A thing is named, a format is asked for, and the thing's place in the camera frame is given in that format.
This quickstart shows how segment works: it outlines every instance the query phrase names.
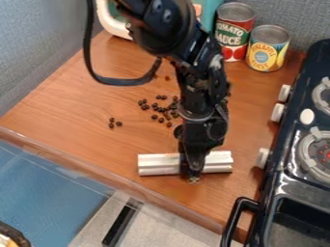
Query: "can label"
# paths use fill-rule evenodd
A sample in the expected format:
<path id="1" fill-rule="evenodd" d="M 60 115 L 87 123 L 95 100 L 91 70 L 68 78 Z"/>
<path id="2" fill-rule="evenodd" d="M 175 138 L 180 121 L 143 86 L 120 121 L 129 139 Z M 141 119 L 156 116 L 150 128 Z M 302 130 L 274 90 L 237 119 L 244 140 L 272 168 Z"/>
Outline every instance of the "can label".
<path id="1" fill-rule="evenodd" d="M 246 62 L 255 70 L 274 71 L 279 69 L 285 60 L 289 43 L 270 45 L 250 39 Z"/>
<path id="2" fill-rule="evenodd" d="M 222 45 L 242 46 L 249 39 L 249 32 L 234 24 L 218 21 L 216 23 L 215 37 Z"/>
<path id="3" fill-rule="evenodd" d="M 254 19 L 240 23 L 217 19 L 215 38 L 222 46 L 225 61 L 234 62 L 245 58 L 253 23 Z"/>

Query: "gray wall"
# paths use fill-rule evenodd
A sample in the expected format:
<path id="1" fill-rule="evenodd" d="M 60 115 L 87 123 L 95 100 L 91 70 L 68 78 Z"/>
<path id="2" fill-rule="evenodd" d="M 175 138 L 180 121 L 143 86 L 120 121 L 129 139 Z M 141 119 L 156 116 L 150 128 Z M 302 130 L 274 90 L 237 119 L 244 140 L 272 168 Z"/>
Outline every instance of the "gray wall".
<path id="1" fill-rule="evenodd" d="M 291 35 L 291 48 L 306 50 L 330 38 L 330 0 L 239 0 L 256 12 L 257 25 L 276 24 Z"/>
<path id="2" fill-rule="evenodd" d="M 86 0 L 1 1 L 0 116 L 81 47 L 85 17 Z"/>

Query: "kitchen counter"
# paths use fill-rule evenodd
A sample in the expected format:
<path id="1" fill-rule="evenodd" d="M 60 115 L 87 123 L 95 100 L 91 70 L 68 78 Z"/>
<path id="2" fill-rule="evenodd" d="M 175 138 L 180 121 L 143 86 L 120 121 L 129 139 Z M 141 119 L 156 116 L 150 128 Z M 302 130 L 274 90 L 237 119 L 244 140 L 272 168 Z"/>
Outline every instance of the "kitchen counter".
<path id="1" fill-rule="evenodd" d="M 154 102 L 156 95 L 179 94 L 175 71 L 166 61 L 156 78 L 147 85 L 112 87 L 91 78 L 79 51 L 0 120 L 1 126 L 36 143 L 29 145 L 21 135 L 14 137 L 4 132 L 0 137 L 33 150 L 39 149 L 41 153 L 43 150 L 48 157 L 78 170 L 83 162 L 93 164 L 87 172 L 97 174 L 100 180 L 126 190 L 128 183 L 116 182 L 116 178 L 124 178 L 136 184 L 129 185 L 128 190 L 133 194 L 137 192 L 141 196 L 139 190 L 146 188 L 155 192 L 149 194 L 149 201 L 184 214 L 184 210 L 170 209 L 171 206 L 165 203 L 175 202 L 225 226 L 237 197 L 258 197 L 262 179 L 262 170 L 254 167 L 258 150 L 270 147 L 274 139 L 278 125 L 269 120 L 272 108 L 282 84 L 294 81 L 303 58 L 303 53 L 291 51 L 284 67 L 271 73 L 249 69 L 244 62 L 226 64 L 228 79 L 233 83 L 229 97 L 230 129 L 225 145 L 218 150 L 233 152 L 234 171 L 204 175 L 196 185 L 179 176 L 141 178 L 137 173 L 139 153 L 177 151 L 173 129 L 154 123 L 153 111 L 142 111 L 137 104 L 142 98 Z M 131 41 L 111 38 L 105 32 L 94 38 L 94 67 L 104 76 L 138 77 L 150 68 L 153 60 Z M 123 122 L 124 126 L 109 129 L 111 117 Z M 250 220 L 250 215 L 243 215 L 236 239 L 242 240 L 246 235 Z M 212 228 L 206 222 L 201 224 Z"/>

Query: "yellow label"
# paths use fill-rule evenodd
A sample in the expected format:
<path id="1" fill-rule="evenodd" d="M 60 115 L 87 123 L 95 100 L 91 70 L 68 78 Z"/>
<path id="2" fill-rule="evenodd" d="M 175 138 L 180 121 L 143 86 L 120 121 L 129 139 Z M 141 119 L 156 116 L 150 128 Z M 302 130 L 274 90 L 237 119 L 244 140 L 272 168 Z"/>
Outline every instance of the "yellow label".
<path id="1" fill-rule="evenodd" d="M 283 65 L 284 59 L 286 57 L 286 53 L 289 47 L 289 43 L 283 47 L 283 49 L 279 53 L 279 57 L 277 58 L 277 66 L 280 68 Z"/>
<path id="2" fill-rule="evenodd" d="M 248 64 L 253 69 L 269 71 L 276 64 L 277 51 L 271 45 L 256 42 L 250 46 L 248 54 Z"/>

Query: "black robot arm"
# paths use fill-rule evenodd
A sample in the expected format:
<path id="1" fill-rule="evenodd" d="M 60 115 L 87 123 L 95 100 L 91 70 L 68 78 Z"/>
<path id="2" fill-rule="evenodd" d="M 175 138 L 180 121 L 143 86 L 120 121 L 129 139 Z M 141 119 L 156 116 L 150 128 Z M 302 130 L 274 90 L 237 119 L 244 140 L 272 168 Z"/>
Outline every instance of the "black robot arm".
<path id="1" fill-rule="evenodd" d="M 222 145 L 228 128 L 228 83 L 221 47 L 197 21 L 188 0 L 115 0 L 129 19 L 133 40 L 150 54 L 171 61 L 180 87 L 175 130 L 182 173 L 196 181 L 206 155 Z"/>

